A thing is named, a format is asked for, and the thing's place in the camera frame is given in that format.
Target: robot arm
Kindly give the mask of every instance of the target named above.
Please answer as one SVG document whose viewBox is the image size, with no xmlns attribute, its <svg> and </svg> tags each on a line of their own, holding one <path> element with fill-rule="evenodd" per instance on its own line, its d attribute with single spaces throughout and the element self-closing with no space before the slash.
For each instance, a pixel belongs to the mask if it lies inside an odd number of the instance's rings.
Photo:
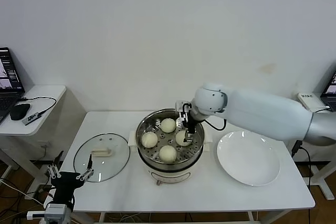
<svg viewBox="0 0 336 224">
<path fill-rule="evenodd" d="M 207 83 L 184 110 L 180 104 L 176 109 L 184 118 L 186 141 L 191 141 L 197 123 L 214 115 L 280 141 L 302 140 L 319 146 L 336 143 L 336 113 L 313 114 L 294 100 L 272 94 Z"/>
<path fill-rule="evenodd" d="M 40 224 L 70 224 L 70 214 L 75 206 L 74 192 L 80 188 L 93 175 L 92 156 L 83 174 L 76 172 L 59 172 L 58 163 L 63 151 L 48 166 L 51 184 L 56 191 L 53 199 L 48 203 L 45 211 L 29 211 L 27 220 L 41 219 Z"/>
</svg>

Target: floor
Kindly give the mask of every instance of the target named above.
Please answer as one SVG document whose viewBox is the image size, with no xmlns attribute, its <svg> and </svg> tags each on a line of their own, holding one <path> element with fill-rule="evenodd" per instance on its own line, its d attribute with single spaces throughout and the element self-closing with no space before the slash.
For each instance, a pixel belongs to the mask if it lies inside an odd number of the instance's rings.
<svg viewBox="0 0 336 224">
<path fill-rule="evenodd" d="M 0 174 L 7 168 L 5 164 L 0 163 Z M 305 166 L 299 166 L 303 176 L 308 175 L 308 168 Z M 12 183 L 15 184 L 20 190 L 27 192 L 29 183 L 32 181 L 32 177 L 27 174 L 23 169 L 12 171 L 7 177 Z M 336 195 L 336 173 L 330 175 L 327 178 L 327 183 L 330 186 L 333 193 Z M 316 201 L 315 208 L 311 209 L 311 223 L 312 224 L 336 224 L 336 201 L 325 200 L 319 187 L 312 186 L 311 193 Z M 35 224 L 38 220 L 27 221 L 25 218 L 14 219 L 11 217 L 17 212 L 25 212 L 27 209 L 31 210 L 43 210 L 43 207 L 36 204 L 33 200 L 25 200 L 20 198 L 2 198 L 2 197 L 16 197 L 18 194 L 16 191 L 8 188 L 5 185 L 0 185 L 0 223 L 1 224 Z M 39 200 L 43 202 L 46 197 L 46 193 L 39 195 Z M 5 209 L 11 208 L 13 211 L 5 211 Z M 204 221 L 243 221 L 248 220 L 247 214 L 244 212 L 235 213 L 154 213 L 154 214 L 138 214 L 137 213 L 109 213 L 106 214 L 105 222 L 120 222 L 121 217 L 125 222 L 204 222 Z M 265 212 L 258 213 L 258 219 L 265 215 Z M 89 214 L 95 221 L 98 221 L 99 214 Z M 308 223 L 308 210 L 295 210 L 287 215 L 283 216 L 275 224 L 303 224 Z"/>
</svg>

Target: laptop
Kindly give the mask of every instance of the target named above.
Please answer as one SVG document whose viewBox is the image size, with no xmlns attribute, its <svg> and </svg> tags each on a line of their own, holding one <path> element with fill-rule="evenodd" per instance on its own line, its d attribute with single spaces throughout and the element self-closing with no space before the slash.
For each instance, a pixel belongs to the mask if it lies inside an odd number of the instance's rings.
<svg viewBox="0 0 336 224">
<path fill-rule="evenodd" d="M 324 89 L 321 100 L 330 107 L 331 111 L 336 111 L 336 72 Z"/>
<path fill-rule="evenodd" d="M 0 48 L 0 123 L 24 93 L 9 49 Z"/>
</svg>

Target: computer mouse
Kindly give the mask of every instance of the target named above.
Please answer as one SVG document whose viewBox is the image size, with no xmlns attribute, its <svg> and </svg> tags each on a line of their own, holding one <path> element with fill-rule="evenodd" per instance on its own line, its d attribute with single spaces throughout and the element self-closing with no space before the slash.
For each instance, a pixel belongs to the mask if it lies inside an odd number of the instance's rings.
<svg viewBox="0 0 336 224">
<path fill-rule="evenodd" d="M 9 112 L 9 114 L 11 115 L 10 119 L 21 120 L 27 114 L 29 108 L 30 104 L 28 103 L 15 105 L 14 107 L 11 108 L 11 111 Z"/>
</svg>

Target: white desk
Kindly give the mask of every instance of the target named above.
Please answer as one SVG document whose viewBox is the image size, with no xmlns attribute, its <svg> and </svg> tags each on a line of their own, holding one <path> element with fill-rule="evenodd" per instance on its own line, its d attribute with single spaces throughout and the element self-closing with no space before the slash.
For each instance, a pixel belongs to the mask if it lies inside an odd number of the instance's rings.
<svg viewBox="0 0 336 224">
<path fill-rule="evenodd" d="M 63 85 L 35 85 L 26 89 L 25 97 L 34 98 L 34 97 L 53 97 L 59 101 L 66 90 L 66 87 Z M 31 108 L 29 109 L 27 116 L 40 112 L 47 109 L 51 106 L 54 101 L 51 99 L 37 99 L 32 101 L 25 101 L 20 103 L 31 103 Z M 29 172 L 33 177 L 38 179 L 40 182 L 44 183 L 47 177 L 42 173 L 34 164 L 32 164 L 28 157 L 25 155 L 25 150 L 22 149 L 19 145 L 16 144 L 15 138 L 11 136 L 31 136 L 34 135 L 42 126 L 48 115 L 53 110 L 52 107 L 50 110 L 46 111 L 41 118 L 34 121 L 33 123 L 25 126 L 21 120 L 13 121 L 8 115 L 6 119 L 0 124 L 0 147 L 3 152 L 0 152 L 0 159 L 6 159 L 3 155 L 5 153 L 13 161 L 15 161 L 19 166 L 24 170 Z"/>
<path fill-rule="evenodd" d="M 73 158 L 78 148 L 101 133 L 117 133 L 128 139 L 140 121 L 150 112 L 89 112 L 61 170 L 74 171 Z M 223 120 L 211 117 L 221 126 Z M 74 211 L 79 212 L 215 212 L 215 211 L 276 211 L 262 223 L 271 223 L 293 209 L 312 208 L 315 202 L 283 142 L 270 140 L 277 151 L 281 172 L 267 186 L 252 187 L 237 182 L 220 166 L 216 157 L 219 139 L 239 130 L 227 125 L 226 130 L 211 130 L 213 146 L 198 161 L 193 176 L 177 184 L 157 186 L 146 173 L 137 152 L 131 152 L 126 167 L 114 178 L 101 183 L 85 183 L 76 189 Z"/>
</svg>

